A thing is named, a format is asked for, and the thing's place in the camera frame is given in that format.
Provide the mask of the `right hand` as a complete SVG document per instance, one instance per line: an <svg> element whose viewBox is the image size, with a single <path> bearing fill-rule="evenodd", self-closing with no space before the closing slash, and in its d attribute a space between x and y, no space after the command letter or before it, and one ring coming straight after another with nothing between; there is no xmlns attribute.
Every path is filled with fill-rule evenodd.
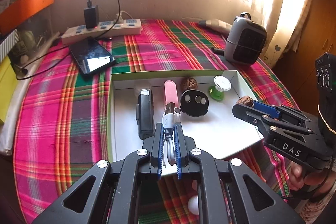
<svg viewBox="0 0 336 224"><path fill-rule="evenodd" d="M289 180L288 186L291 190L299 190L305 184L309 186L318 186L326 177L327 171L324 169L320 173L310 173L303 177L302 166L291 162L290 170L288 172ZM332 196L335 193L335 163L330 171L326 182L317 190L314 196L308 200L305 206L299 211L299 215L306 223L313 223L319 215L323 212Z"/></svg>

